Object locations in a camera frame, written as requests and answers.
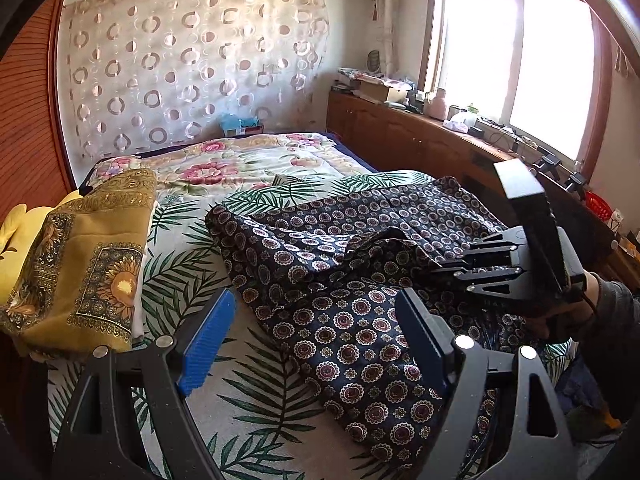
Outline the person's right forearm sleeve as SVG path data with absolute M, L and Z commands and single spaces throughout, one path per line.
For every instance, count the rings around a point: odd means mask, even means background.
M 626 422 L 639 406 L 639 300 L 622 283 L 589 274 L 594 312 L 579 348 L 611 415 Z

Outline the person's right hand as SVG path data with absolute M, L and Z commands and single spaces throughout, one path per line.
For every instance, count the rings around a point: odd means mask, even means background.
M 546 310 L 538 318 L 526 318 L 529 331 L 538 339 L 555 344 L 567 339 L 579 339 L 579 333 L 586 328 L 596 316 L 597 302 L 600 295 L 598 278 L 590 272 L 586 273 L 586 288 L 582 298 L 568 304 L 563 300 L 551 300 Z

